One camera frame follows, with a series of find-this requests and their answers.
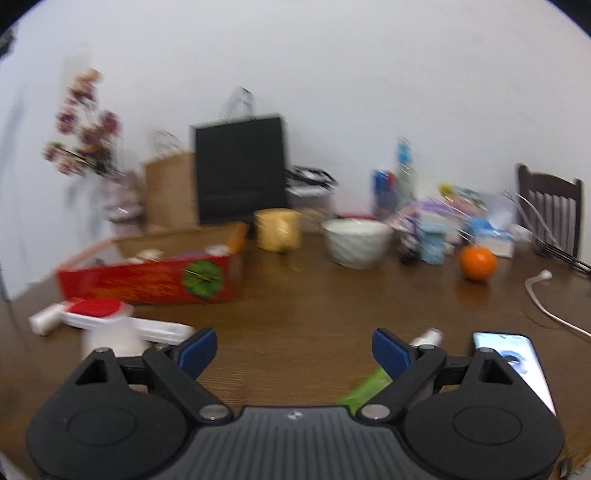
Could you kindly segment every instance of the red lid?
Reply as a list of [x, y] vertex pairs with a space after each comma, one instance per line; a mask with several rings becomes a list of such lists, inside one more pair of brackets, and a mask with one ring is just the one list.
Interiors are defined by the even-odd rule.
[[120, 300], [87, 299], [70, 306], [67, 311], [87, 317], [104, 318], [117, 313], [125, 305]]

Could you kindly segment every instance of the plastic bottle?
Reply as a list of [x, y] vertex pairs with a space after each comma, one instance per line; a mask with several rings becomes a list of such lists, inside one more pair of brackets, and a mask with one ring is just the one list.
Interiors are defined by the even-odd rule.
[[410, 142], [404, 137], [398, 137], [398, 174], [397, 198], [398, 207], [404, 206], [416, 197], [414, 195], [414, 170]]

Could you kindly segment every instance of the packaging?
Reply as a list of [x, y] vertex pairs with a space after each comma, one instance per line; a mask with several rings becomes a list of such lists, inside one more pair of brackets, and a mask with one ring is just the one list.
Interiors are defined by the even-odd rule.
[[504, 230], [480, 229], [474, 233], [474, 243], [490, 250], [496, 257], [513, 258], [513, 235]]
[[199, 225], [194, 155], [175, 153], [144, 167], [148, 234], [188, 230]]
[[422, 223], [421, 260], [433, 265], [445, 263], [445, 240], [447, 228], [436, 223]]
[[[56, 277], [66, 300], [205, 303], [233, 299], [242, 277], [242, 222], [139, 238], [104, 240], [64, 262]], [[156, 249], [162, 260], [129, 259]]]

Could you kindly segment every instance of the white item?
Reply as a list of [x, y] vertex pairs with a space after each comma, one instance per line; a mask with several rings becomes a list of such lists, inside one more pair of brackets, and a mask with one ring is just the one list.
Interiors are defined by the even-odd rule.
[[459, 245], [462, 243], [462, 236], [460, 231], [464, 228], [464, 218], [457, 215], [440, 215], [437, 212], [429, 210], [422, 210], [418, 214], [420, 223], [432, 223], [433, 225], [443, 225], [445, 233], [443, 239], [452, 245]]
[[147, 262], [157, 262], [162, 258], [164, 252], [162, 250], [158, 250], [157, 248], [146, 248], [138, 253], [135, 258], [139, 258], [140, 260], [144, 260]]
[[515, 242], [509, 232], [478, 230], [474, 233], [474, 243], [490, 250], [497, 257], [513, 258]]
[[0, 473], [6, 480], [28, 480], [17, 467], [15, 467], [2, 453], [0, 453]]
[[562, 247], [558, 243], [558, 240], [556, 240], [556, 237], [552, 234], [552, 230], [550, 230], [550, 227], [548, 227], [548, 225], [546, 224], [546, 222], [544, 221], [544, 219], [540, 215], [538, 209], [536, 207], [534, 207], [527, 198], [519, 195], [518, 193], [513, 194], [509, 190], [504, 191], [503, 195], [506, 196], [507, 198], [510, 198], [511, 200], [513, 200], [515, 202], [515, 204], [517, 205], [517, 209], [519, 210], [519, 213], [521, 214], [521, 217], [523, 218], [523, 220], [525, 221], [525, 223], [529, 227], [530, 231], [532, 232], [532, 235], [535, 235], [535, 233], [534, 233], [535, 229], [532, 226], [529, 217], [523, 211], [523, 208], [521, 207], [521, 202], [517, 198], [519, 198], [519, 199], [523, 200], [525, 203], [527, 203], [527, 205], [530, 206], [530, 208], [533, 210], [536, 217], [538, 218], [538, 220], [542, 224], [542, 227], [544, 227], [544, 230], [546, 231], [546, 233], [550, 237], [550, 240], [552, 240], [552, 243], [554, 244], [554, 246], [556, 248], [560, 248], [562, 250]]
[[573, 325], [572, 323], [569, 323], [569, 322], [563, 320], [562, 318], [559, 318], [556, 315], [553, 315], [552, 313], [550, 313], [548, 310], [546, 310], [544, 308], [544, 306], [540, 303], [538, 298], [535, 296], [534, 289], [532, 288], [534, 283], [537, 283], [542, 280], [549, 280], [551, 278], [552, 278], [552, 273], [550, 273], [548, 270], [542, 270], [542, 272], [540, 272], [540, 275], [537, 275], [536, 277], [528, 278], [525, 281], [525, 289], [527, 290], [527, 293], [530, 294], [530, 297], [533, 300], [533, 302], [535, 303], [535, 305], [543, 313], [545, 313], [548, 317], [550, 317], [553, 320], [556, 320], [556, 322], [562, 323], [563, 325], [566, 325], [567, 327], [572, 328], [573, 330], [576, 330], [577, 332], [581, 333], [582, 335], [586, 335], [591, 338], [591, 333], [589, 333], [586, 330], [583, 330], [582, 328], [579, 328], [579, 327]]
[[444, 251], [445, 251], [446, 255], [451, 256], [456, 252], [456, 247], [454, 247], [452, 244], [446, 242], [446, 244], [444, 246]]
[[225, 244], [213, 244], [205, 247], [205, 253], [213, 257], [225, 257], [230, 254], [230, 247]]
[[[443, 339], [443, 334], [440, 330], [436, 328], [429, 328], [425, 333], [423, 333], [420, 337], [415, 338], [410, 344], [412, 346], [420, 346], [420, 345], [434, 345], [439, 346], [441, 340]], [[421, 390], [419, 390], [416, 395], [414, 396], [411, 404], [409, 405], [412, 407], [423, 400], [428, 399], [433, 395], [433, 386], [435, 384], [435, 380], [431, 380], [427, 382]]]
[[[92, 330], [105, 323], [116, 322], [121, 318], [125, 318], [125, 316], [100, 319], [87, 315], [78, 315], [77, 313], [66, 313], [64, 315], [64, 323], [72, 327]], [[195, 333], [195, 329], [182, 323], [159, 322], [157, 320], [138, 319], [135, 317], [128, 318], [133, 321], [140, 337], [149, 342], [178, 345]]]
[[439, 346], [441, 340], [443, 339], [443, 334], [440, 330], [436, 328], [429, 328], [425, 333], [423, 333], [420, 337], [415, 338], [410, 344], [412, 346], [419, 346], [419, 345], [435, 345]]
[[481, 193], [486, 220], [494, 230], [507, 230], [515, 222], [515, 203], [502, 193]]
[[287, 187], [287, 201], [300, 213], [302, 233], [322, 233], [322, 222], [335, 218], [332, 188], [320, 185], [296, 185]]
[[131, 317], [133, 307], [127, 304], [124, 304], [124, 307], [114, 315], [106, 318], [66, 312], [65, 310], [70, 305], [71, 303], [68, 302], [54, 304], [36, 313], [29, 318], [31, 330], [37, 335], [47, 335], [55, 330], [60, 323], [84, 330], [92, 330], [107, 323], [113, 323], [123, 318], [130, 318], [138, 330], [140, 337], [149, 342], [178, 345], [195, 333], [195, 329], [182, 323], [160, 322], [158, 320]]
[[358, 270], [381, 260], [394, 231], [385, 223], [364, 219], [333, 219], [322, 227], [334, 261]]
[[509, 227], [509, 233], [513, 235], [514, 242], [531, 242], [532, 233], [524, 226], [514, 223]]
[[70, 305], [71, 303], [66, 302], [54, 303], [30, 317], [29, 323], [33, 333], [47, 335], [55, 330], [63, 320], [65, 309]]
[[140, 356], [150, 344], [142, 338], [133, 319], [124, 317], [82, 334], [82, 358], [100, 347], [110, 348], [115, 356]]

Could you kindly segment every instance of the yellow cup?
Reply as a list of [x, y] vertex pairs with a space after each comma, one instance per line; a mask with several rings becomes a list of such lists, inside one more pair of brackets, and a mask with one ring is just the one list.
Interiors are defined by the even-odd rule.
[[258, 246], [269, 252], [287, 252], [301, 245], [300, 214], [288, 208], [255, 212]]

